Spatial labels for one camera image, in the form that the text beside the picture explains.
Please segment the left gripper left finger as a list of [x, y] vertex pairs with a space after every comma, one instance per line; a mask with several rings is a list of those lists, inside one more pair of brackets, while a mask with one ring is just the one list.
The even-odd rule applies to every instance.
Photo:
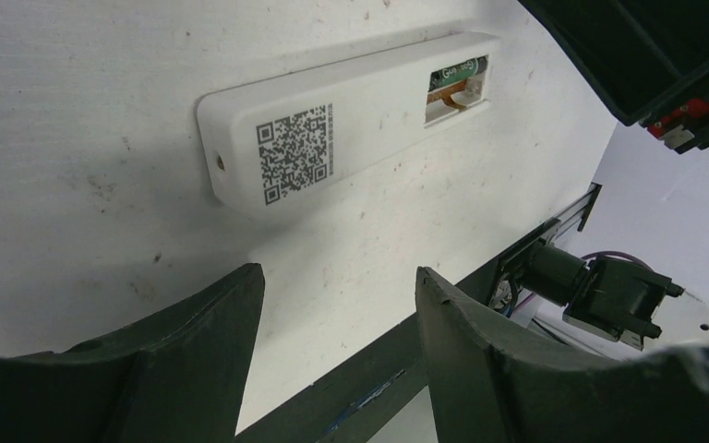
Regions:
[[0, 442], [230, 442], [265, 292], [248, 263], [62, 353], [0, 357]]

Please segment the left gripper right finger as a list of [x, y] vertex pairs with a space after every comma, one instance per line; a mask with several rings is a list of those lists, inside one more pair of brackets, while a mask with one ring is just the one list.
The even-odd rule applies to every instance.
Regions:
[[441, 442], [709, 442], [709, 347], [602, 357], [518, 326], [425, 267], [415, 304]]

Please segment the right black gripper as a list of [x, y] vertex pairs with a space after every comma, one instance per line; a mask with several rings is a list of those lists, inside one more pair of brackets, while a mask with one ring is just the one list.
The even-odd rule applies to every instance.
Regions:
[[709, 148], [709, 1], [524, 1], [608, 110], [678, 154]]

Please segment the black AAA battery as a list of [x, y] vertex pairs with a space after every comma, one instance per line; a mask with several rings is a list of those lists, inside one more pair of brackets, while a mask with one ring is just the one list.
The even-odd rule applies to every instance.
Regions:
[[488, 56], [483, 55], [468, 59], [460, 64], [441, 68], [430, 74], [428, 90], [438, 90], [465, 81], [485, 72], [487, 66]]

